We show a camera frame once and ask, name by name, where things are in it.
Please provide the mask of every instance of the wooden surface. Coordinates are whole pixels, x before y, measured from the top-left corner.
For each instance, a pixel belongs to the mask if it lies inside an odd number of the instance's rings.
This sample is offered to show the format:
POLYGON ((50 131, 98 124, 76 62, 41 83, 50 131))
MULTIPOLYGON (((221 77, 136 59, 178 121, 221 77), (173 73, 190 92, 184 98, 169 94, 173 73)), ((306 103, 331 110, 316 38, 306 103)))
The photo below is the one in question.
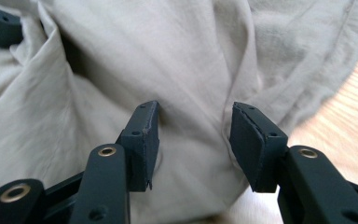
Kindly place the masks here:
MULTIPOLYGON (((358 64, 337 95, 294 130, 288 145, 321 150, 346 179, 358 184, 358 64)), ((263 223, 262 216, 272 216, 274 223, 282 223, 276 197, 247 190, 228 211, 204 223, 263 223)))

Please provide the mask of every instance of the wrinkled cloth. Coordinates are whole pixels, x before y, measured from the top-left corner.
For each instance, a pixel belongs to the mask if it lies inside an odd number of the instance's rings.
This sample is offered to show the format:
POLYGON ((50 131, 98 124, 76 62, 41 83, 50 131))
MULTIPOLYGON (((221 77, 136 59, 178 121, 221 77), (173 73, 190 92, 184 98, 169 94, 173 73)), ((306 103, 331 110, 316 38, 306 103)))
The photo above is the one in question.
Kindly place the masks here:
POLYGON ((289 134, 358 60, 358 1, 0 0, 0 8, 21 16, 24 35, 0 49, 0 186, 37 178, 48 188, 83 171, 137 105, 158 100, 153 190, 131 194, 132 223, 227 209, 248 187, 228 142, 233 103, 255 105, 289 134))

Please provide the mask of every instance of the crumpled garment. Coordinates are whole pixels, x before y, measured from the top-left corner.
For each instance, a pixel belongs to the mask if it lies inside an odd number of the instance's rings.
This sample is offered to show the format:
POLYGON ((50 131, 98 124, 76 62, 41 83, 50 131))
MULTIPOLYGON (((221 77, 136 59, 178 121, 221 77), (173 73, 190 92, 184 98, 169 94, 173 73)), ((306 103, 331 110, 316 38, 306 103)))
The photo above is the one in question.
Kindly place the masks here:
POLYGON ((24 39, 0 49, 0 186, 48 188, 158 100, 153 190, 132 223, 227 209, 248 187, 228 142, 235 101, 286 133, 358 60, 358 1, 5 1, 24 39))

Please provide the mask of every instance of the beige cloth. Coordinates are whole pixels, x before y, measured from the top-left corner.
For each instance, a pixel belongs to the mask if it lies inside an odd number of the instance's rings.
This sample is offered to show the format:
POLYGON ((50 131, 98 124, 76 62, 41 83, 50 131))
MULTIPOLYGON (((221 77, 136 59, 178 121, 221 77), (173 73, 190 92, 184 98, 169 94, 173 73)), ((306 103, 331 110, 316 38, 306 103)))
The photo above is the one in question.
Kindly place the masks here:
POLYGON ((138 104, 158 100, 154 187, 131 194, 133 223, 226 209, 247 187, 227 140, 233 102, 290 133, 358 59, 358 1, 0 4, 24 34, 0 49, 0 186, 82 171, 138 104))

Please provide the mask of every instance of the gray fabric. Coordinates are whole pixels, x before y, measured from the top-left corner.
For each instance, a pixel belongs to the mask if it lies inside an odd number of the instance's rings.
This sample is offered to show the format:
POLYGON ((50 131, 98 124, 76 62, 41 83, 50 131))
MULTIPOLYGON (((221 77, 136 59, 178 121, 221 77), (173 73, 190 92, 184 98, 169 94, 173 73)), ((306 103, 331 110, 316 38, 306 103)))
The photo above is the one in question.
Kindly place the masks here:
POLYGON ((33 177, 47 188, 82 171, 138 104, 158 100, 154 187, 131 194, 133 223, 228 208, 248 186, 227 140, 233 102, 290 133, 358 59, 358 1, 0 4, 24 32, 0 49, 0 186, 33 177))

